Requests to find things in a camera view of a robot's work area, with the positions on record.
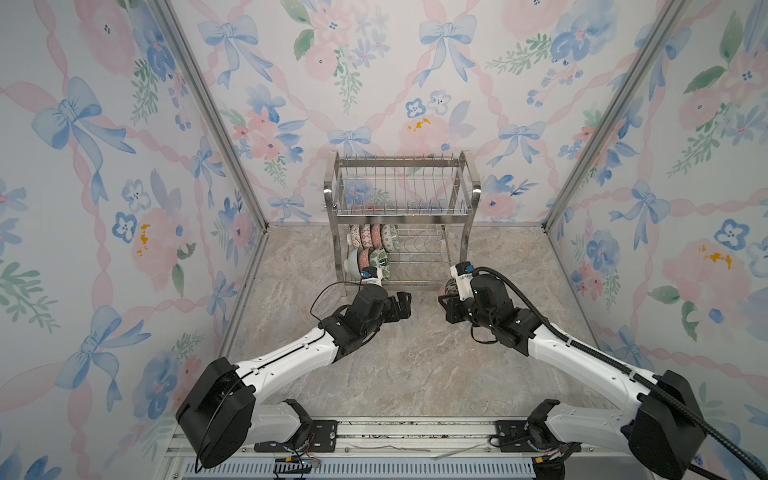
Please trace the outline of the green monstera leaf bowl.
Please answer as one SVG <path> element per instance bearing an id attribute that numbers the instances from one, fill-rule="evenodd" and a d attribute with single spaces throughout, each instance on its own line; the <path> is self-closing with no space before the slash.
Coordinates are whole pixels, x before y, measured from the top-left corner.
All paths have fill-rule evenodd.
<path id="1" fill-rule="evenodd" d="M 390 262 L 389 262 L 389 254 L 383 247 L 376 248 L 370 251 L 369 265 L 371 267 L 376 267 L 379 269 L 381 273 L 381 278 L 383 280 L 390 279 L 391 268 L 390 268 Z"/>

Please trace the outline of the pale green celadon bowl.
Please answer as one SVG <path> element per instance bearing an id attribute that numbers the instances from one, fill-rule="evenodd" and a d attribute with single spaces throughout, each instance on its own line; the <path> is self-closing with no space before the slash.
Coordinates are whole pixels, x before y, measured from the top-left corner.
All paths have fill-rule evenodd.
<path id="1" fill-rule="evenodd" d="M 359 267 L 360 251 L 360 248 L 351 248 L 343 264 L 344 270 L 352 282 L 359 282 L 361 280 Z"/>

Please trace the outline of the black floral pattern bowl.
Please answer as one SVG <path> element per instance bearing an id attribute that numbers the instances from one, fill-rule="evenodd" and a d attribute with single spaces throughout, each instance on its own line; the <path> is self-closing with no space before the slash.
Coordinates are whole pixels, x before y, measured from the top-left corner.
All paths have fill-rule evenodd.
<path id="1" fill-rule="evenodd" d="M 385 249 L 383 226 L 381 224 L 374 224 L 371 226 L 371 240 L 375 249 Z"/>

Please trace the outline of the red diamond pattern bowl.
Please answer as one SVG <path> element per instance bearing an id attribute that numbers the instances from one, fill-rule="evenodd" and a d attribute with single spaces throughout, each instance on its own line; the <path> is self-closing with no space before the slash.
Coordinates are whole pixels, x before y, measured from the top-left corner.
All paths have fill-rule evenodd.
<path id="1" fill-rule="evenodd" d="M 364 249 L 373 249 L 374 243 L 372 239 L 371 226 L 369 224 L 361 224 L 359 226 L 359 236 L 362 247 Z"/>

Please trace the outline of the black leaf pattern pink bowl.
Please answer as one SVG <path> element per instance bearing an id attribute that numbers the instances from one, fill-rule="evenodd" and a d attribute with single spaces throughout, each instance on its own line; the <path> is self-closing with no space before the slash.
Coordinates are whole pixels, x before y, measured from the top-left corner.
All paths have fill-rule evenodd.
<path id="1" fill-rule="evenodd" d="M 450 278 L 440 289 L 439 297 L 456 297 L 459 295 L 459 289 L 454 278 Z"/>

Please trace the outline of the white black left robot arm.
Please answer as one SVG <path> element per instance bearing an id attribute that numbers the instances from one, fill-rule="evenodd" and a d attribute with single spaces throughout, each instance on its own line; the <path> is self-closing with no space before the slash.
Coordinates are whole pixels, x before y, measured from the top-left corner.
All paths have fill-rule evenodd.
<path id="1" fill-rule="evenodd" d="M 175 418 L 195 452 L 195 469 L 216 467 L 246 444 L 274 443 L 298 454 L 313 421 L 295 400 L 268 405 L 275 391 L 366 346 L 386 323 L 411 315 L 412 296 L 365 284 L 308 333 L 271 353 L 236 363 L 209 363 Z"/>

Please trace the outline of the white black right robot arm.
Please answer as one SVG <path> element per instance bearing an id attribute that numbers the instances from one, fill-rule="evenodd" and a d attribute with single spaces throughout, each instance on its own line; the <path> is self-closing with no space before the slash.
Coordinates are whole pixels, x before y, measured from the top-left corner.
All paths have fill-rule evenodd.
<path id="1" fill-rule="evenodd" d="M 499 433 L 493 446 L 524 444 L 540 452 L 538 465 L 560 468 L 582 445 L 595 445 L 630 454 L 662 478 L 683 478 L 706 438 L 704 429 L 675 406 L 700 411 L 687 381 L 672 371 L 657 375 L 590 347 L 530 302 L 515 305 L 512 291 L 507 281 L 489 272 L 465 274 L 446 283 L 438 302 L 448 322 L 488 330 L 491 343 L 563 371 L 613 407 L 582 408 L 545 399 L 529 414 L 521 433 Z"/>

